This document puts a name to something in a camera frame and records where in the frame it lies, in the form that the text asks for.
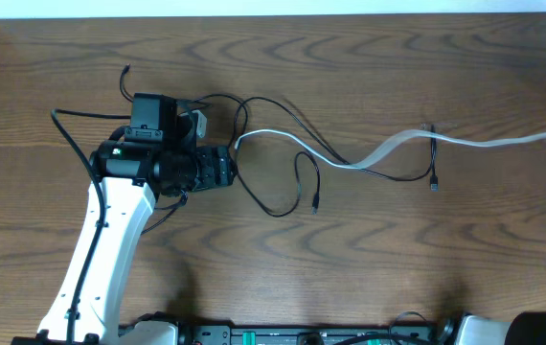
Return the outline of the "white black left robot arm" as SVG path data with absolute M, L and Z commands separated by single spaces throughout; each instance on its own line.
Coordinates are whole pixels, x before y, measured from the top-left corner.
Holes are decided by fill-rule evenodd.
M 32 337 L 15 344 L 189 344 L 173 321 L 146 317 L 120 324 L 138 241 L 158 199 L 232 185 L 236 169 L 225 146 L 199 146 L 206 118 L 193 101 L 137 93 L 127 117 L 92 152 L 78 157 L 91 179 L 87 213 L 59 293 Z

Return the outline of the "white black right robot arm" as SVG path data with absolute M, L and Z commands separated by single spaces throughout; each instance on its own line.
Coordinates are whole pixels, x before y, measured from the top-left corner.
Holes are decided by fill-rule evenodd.
M 464 316 L 447 344 L 546 345 L 546 311 L 525 311 L 512 322 Z

